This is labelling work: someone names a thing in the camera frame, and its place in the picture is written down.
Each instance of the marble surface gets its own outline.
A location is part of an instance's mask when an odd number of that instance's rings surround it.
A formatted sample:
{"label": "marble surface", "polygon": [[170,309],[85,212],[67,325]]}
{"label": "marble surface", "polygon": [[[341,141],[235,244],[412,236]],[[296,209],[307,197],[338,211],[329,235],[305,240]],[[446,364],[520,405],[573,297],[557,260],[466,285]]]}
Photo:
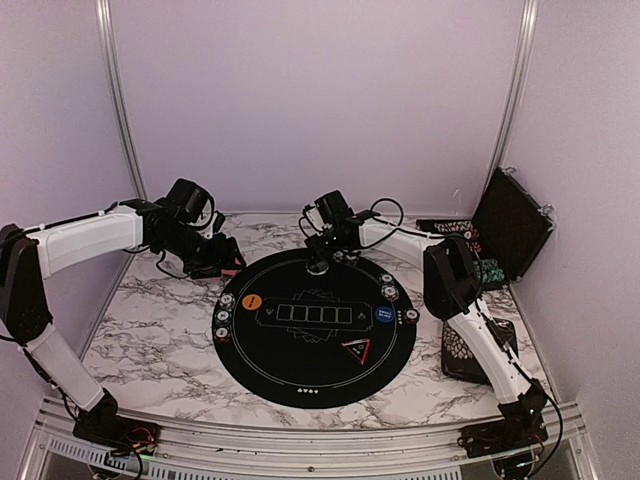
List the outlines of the marble surface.
{"label": "marble surface", "polygon": [[[297,216],[230,217],[223,231],[238,240],[247,261],[302,246]],[[123,408],[234,425],[313,429],[404,427],[483,418],[498,413],[493,391],[444,376],[442,322],[422,305],[420,272],[383,253],[367,251],[405,287],[421,310],[418,338],[402,372],[383,390],[356,404],[303,410],[270,403],[240,386],[220,363],[211,315],[225,279],[176,280],[155,268],[157,257],[132,263],[85,357],[93,375]],[[165,268],[180,273],[179,261]],[[536,351],[506,291],[485,294],[492,314],[515,323],[520,358],[545,386]]]}

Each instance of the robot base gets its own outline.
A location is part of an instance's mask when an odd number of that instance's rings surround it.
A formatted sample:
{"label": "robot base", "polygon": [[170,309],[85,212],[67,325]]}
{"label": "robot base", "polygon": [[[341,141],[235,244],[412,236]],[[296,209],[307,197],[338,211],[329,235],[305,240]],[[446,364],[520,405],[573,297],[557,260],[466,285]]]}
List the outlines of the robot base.
{"label": "robot base", "polygon": [[461,436],[458,438],[458,445],[467,451],[469,458],[476,458],[536,445],[538,444],[538,439],[535,437],[538,437],[543,442],[549,438],[542,417],[534,420],[530,434],[527,437],[516,442],[503,441],[505,428],[505,420],[469,425],[460,430]]}

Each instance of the robotic arm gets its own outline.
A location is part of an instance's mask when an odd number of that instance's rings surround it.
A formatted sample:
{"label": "robotic arm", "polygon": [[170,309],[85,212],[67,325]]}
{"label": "robotic arm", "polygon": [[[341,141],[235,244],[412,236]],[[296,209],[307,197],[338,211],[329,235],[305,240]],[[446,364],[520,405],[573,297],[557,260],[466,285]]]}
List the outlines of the robotic arm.
{"label": "robotic arm", "polygon": [[338,250],[376,248],[423,272],[424,303],[429,312],[464,339],[483,368],[504,420],[466,427],[460,445],[470,457],[535,443],[546,435],[541,413],[547,398],[540,382],[520,363],[494,323],[475,274],[473,257],[462,238],[431,235],[399,227],[379,214],[354,214],[339,191],[307,206],[303,215],[317,234],[306,239],[312,251],[310,273],[322,274]]}
{"label": "robotic arm", "polygon": [[[209,222],[194,225],[207,203],[211,203]],[[235,239],[218,232],[224,216],[217,214],[215,221],[213,216],[213,197],[180,179],[155,203],[135,199],[52,225],[27,230],[7,225],[0,230],[0,318],[36,370],[80,409],[74,435],[122,447],[135,430],[157,431],[157,426],[117,415],[116,400],[53,325],[42,280],[89,258],[140,247],[178,256],[191,278],[243,268],[246,264]],[[210,238],[200,234],[203,227],[210,228]]]}

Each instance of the open black box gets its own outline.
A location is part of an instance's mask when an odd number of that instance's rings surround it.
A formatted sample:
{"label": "open black box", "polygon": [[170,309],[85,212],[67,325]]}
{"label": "open black box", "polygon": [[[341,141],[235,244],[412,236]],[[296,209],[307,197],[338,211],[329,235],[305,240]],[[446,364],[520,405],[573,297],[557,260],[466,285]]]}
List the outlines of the open black box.
{"label": "open black box", "polygon": [[[483,268],[483,290],[506,288],[520,280],[554,229],[551,206],[540,205],[513,178],[515,169],[497,169],[471,220],[418,220],[425,232],[457,232],[470,240]],[[496,319],[518,352],[515,328],[508,320]],[[447,323],[442,332],[442,371],[445,375],[473,383],[489,384],[480,364],[464,341]]]}

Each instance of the wire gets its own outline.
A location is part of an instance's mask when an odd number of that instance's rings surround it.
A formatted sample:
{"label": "wire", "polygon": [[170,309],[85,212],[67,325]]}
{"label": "wire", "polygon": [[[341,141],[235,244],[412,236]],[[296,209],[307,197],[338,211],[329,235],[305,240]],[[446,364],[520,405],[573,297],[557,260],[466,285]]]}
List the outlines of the wire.
{"label": "wire", "polygon": [[151,245],[147,245],[146,247],[143,247],[140,250],[127,250],[126,248],[124,248],[122,251],[126,252],[126,253],[129,253],[131,255],[137,255],[139,253],[146,252],[150,248],[151,248]]}
{"label": "wire", "polygon": [[62,395],[62,401],[64,402],[64,409],[67,411],[67,413],[69,414],[69,416],[71,418],[73,418],[74,421],[78,421],[78,417],[76,415],[73,414],[73,412],[71,411],[71,408],[69,407],[69,399],[67,398],[67,394],[64,393],[62,390],[58,389],[58,391],[60,392],[60,395]]}
{"label": "wire", "polygon": [[394,200],[393,198],[389,198],[389,197],[379,198],[378,200],[376,200],[371,204],[371,207],[369,207],[369,211],[373,213],[373,209],[376,208],[376,205],[383,202],[393,203],[396,207],[398,207],[398,210],[400,211],[400,220],[398,220],[398,223],[395,224],[394,226],[399,227],[400,225],[402,225],[402,222],[404,222],[404,208],[402,208],[402,205],[400,205],[400,202],[398,202],[397,200]]}
{"label": "wire", "polygon": [[533,438],[535,438],[536,441],[538,442],[538,445],[540,445],[541,450],[540,450],[540,453],[538,454],[538,457],[542,458],[542,455],[544,455],[544,451],[545,451],[544,442],[538,435],[534,435]]}
{"label": "wire", "polygon": [[308,214],[309,210],[302,210],[302,216],[304,217],[304,219],[307,221],[307,223],[309,225],[311,225],[311,228],[313,228],[316,232],[318,233],[322,233],[322,230],[320,230],[318,227],[316,227],[313,222],[311,221],[311,219],[309,218],[309,214]]}
{"label": "wire", "polygon": [[189,228],[197,231],[202,231],[205,230],[209,225],[211,225],[211,222],[213,222],[213,217],[216,216],[216,213],[218,213],[218,211],[215,210],[215,201],[213,200],[213,197],[211,195],[208,196],[207,200],[209,204],[211,204],[211,215],[209,215],[207,222],[204,225],[187,225]]}
{"label": "wire", "polygon": [[533,478],[535,475],[538,474],[538,472],[540,470],[542,470],[544,468],[544,466],[549,462],[549,460],[551,460],[551,457],[553,457],[553,455],[556,453],[556,451],[558,450],[558,448],[560,447],[560,442],[562,442],[562,435],[564,433],[564,420],[562,418],[562,413],[560,413],[560,408],[558,407],[558,404],[555,402],[555,400],[553,398],[551,398],[551,395],[549,395],[544,388],[540,387],[539,385],[536,385],[533,380],[531,380],[531,378],[529,377],[529,375],[527,375],[526,373],[524,373],[524,371],[522,370],[522,368],[520,368],[520,365],[518,365],[518,362],[513,362],[513,366],[516,367],[516,370],[518,370],[518,372],[520,373],[520,375],[522,375],[527,382],[529,382],[529,384],[534,387],[536,390],[538,390],[540,393],[542,393],[545,398],[547,399],[547,401],[549,403],[551,403],[551,406],[553,407],[553,409],[556,411],[556,415],[558,416],[558,423],[560,424],[560,431],[558,432],[558,440],[556,440],[556,444],[553,446],[553,449],[551,450],[551,452],[549,453],[549,455],[547,456],[547,458],[545,458],[542,463],[533,471],[533,473],[531,473],[531,475],[529,475],[529,478]]}
{"label": "wire", "polygon": [[121,442],[119,440],[112,440],[112,442],[113,443],[117,443],[118,445],[121,445],[123,447],[126,447],[126,449],[128,451],[133,452],[133,454],[135,455],[136,459],[138,460],[138,474],[135,476],[135,478],[133,480],[140,480],[140,478],[142,478],[142,472],[144,470],[144,464],[142,463],[142,457],[138,453],[138,450],[136,450],[134,448],[134,446],[131,445],[131,443],[129,443],[129,442]]}
{"label": "wire", "polygon": [[[74,415],[74,414],[73,414],[73,412],[71,411],[71,408],[69,407],[69,400],[68,400],[67,394],[66,394],[66,393],[64,393],[61,389],[58,389],[58,390],[59,390],[60,394],[62,395],[62,402],[64,403],[64,408],[65,408],[65,410],[67,411],[67,414],[68,414],[68,415],[69,415],[69,416],[70,416],[70,417],[71,417],[75,422],[78,422],[78,421],[79,421],[79,420],[78,420],[78,416]],[[146,428],[145,428],[144,430],[145,430],[145,431],[147,432],[147,434],[149,435],[149,438],[153,439],[153,436],[151,435],[151,432],[149,432],[149,430],[147,430]],[[95,431],[92,431],[91,433],[92,433],[93,435],[95,435],[96,437],[98,437],[98,438],[100,438],[100,439],[104,440],[104,441],[105,441],[105,442],[107,442],[107,443],[110,443],[110,444],[115,443],[115,444],[117,444],[117,445],[120,445],[120,446],[122,446],[122,447],[125,447],[125,448],[127,449],[127,451],[129,451],[129,452],[133,452],[133,454],[135,455],[136,459],[138,460],[138,474],[135,476],[134,480],[140,480],[140,478],[142,478],[142,472],[143,472],[143,470],[144,470],[144,464],[142,463],[142,457],[140,457],[140,454],[138,453],[138,451],[134,448],[134,446],[133,446],[131,443],[129,443],[129,442],[121,442],[121,441],[119,441],[119,440],[106,439],[106,438],[103,438],[103,437],[101,437],[100,435],[98,435]],[[96,472],[94,472],[94,471],[91,469],[91,466],[89,466],[89,470],[91,470],[91,473],[93,473],[94,475],[96,474]]]}
{"label": "wire", "polygon": [[300,227],[300,231],[302,232],[302,234],[303,234],[305,237],[310,238],[310,235],[309,235],[307,232],[305,232],[304,227],[302,226],[302,220],[305,220],[306,218],[307,218],[307,217],[300,217],[300,218],[298,219],[298,227]]}
{"label": "wire", "polygon": [[162,273],[164,273],[165,275],[169,275],[171,278],[175,278],[177,280],[185,280],[187,278],[189,278],[189,275],[185,275],[183,277],[179,277],[178,275],[174,275],[173,273],[165,270],[164,268],[162,268],[160,266],[160,264],[162,262],[164,262],[164,259],[167,257],[167,251],[166,250],[162,250],[162,252],[160,252],[160,259],[156,262],[156,268],[158,270],[160,270]]}
{"label": "wire", "polygon": [[80,221],[80,220],[87,220],[87,219],[93,218],[93,217],[99,217],[102,214],[109,213],[110,211],[115,209],[118,205],[120,205],[120,202],[113,202],[111,205],[109,205],[108,208],[106,208],[105,210],[102,210],[100,212],[89,213],[87,215],[82,215],[80,217],[74,217],[74,218],[70,218],[68,220],[61,220],[59,222],[49,223],[49,224],[46,224],[43,228],[34,227],[34,228],[29,229],[29,230],[16,231],[16,232],[14,232],[15,233],[14,235],[9,235],[2,242],[0,242],[0,250],[2,248],[4,248],[8,243],[13,242],[15,240],[20,240],[21,238],[24,238],[27,235],[30,235],[32,233],[40,232],[42,230],[47,230],[49,228],[59,227],[60,225],[66,225],[67,223],[71,223],[71,222],[77,222],[77,221]]}

